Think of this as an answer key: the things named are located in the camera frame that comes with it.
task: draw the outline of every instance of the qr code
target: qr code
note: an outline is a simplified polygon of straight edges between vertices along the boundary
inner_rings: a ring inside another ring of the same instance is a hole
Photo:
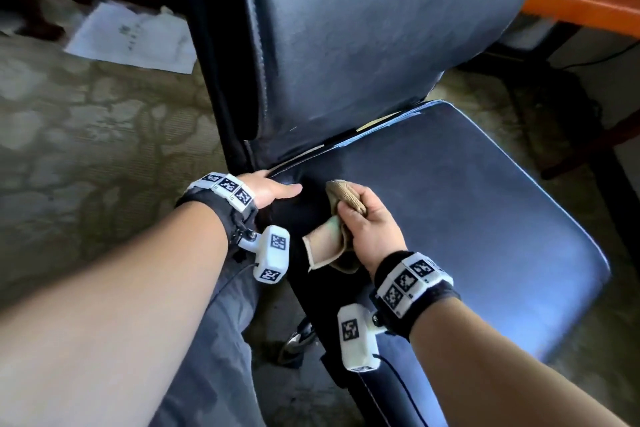
[[[420,278],[424,278],[433,272],[433,267],[424,260],[418,260],[414,264],[409,265],[409,268],[416,272]]]
[[[238,186],[240,186],[237,182],[233,182],[230,179],[224,178],[221,180],[218,185],[228,190],[228,192],[234,192]]]
[[[201,178],[203,181],[211,181],[211,182],[218,182],[220,181],[224,176],[216,176],[215,174],[207,174],[206,176],[204,176],[203,178]]]
[[[271,246],[274,248],[280,248],[281,250],[287,249],[287,239],[277,235],[271,235]]]
[[[264,269],[260,274],[260,278],[264,278],[265,280],[270,280],[271,282],[275,282],[280,276],[280,272],[276,270]]]
[[[397,286],[404,292],[408,292],[413,287],[413,284],[418,282],[418,279],[409,270],[404,269],[399,276],[394,280]]]
[[[238,201],[240,201],[245,206],[249,204],[252,200],[252,197],[249,196],[249,193],[246,192],[242,187],[238,188],[234,196],[237,197]]]
[[[382,297],[391,309],[395,309],[396,306],[402,300],[403,294],[398,290],[396,286],[389,287],[387,293]]]
[[[358,322],[356,319],[349,319],[342,323],[342,340],[350,341],[351,339],[357,339],[360,337],[358,331]]]

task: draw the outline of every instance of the folded cloth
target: folded cloth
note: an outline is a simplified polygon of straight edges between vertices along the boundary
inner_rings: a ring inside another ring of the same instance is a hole
[[[338,203],[344,201],[363,216],[367,215],[367,208],[347,181],[327,181],[325,191],[332,217],[302,238],[307,249],[309,271],[331,265],[341,272],[354,273],[360,267],[360,261],[353,252],[353,236],[338,216]]]

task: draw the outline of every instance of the chair caster wheel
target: chair caster wheel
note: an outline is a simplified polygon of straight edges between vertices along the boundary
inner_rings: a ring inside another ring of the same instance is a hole
[[[299,369],[305,359],[305,349],[313,344],[315,339],[314,327],[308,318],[304,318],[296,331],[282,345],[276,363],[285,368]]]

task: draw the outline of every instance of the person's leg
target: person's leg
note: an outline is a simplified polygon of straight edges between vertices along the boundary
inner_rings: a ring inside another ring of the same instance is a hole
[[[253,389],[251,349],[241,335],[258,292],[251,262],[228,259],[151,427],[264,425]]]

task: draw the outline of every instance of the wristband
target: wristband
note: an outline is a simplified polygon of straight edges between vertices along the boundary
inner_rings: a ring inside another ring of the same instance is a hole
[[[254,233],[251,228],[258,212],[254,197],[253,191],[237,177],[210,172],[189,184],[175,207],[189,201],[206,204],[220,218],[229,243],[236,245]]]
[[[453,279],[422,253],[394,252],[380,263],[373,300],[387,328],[409,339],[413,324],[431,304],[460,299]]]

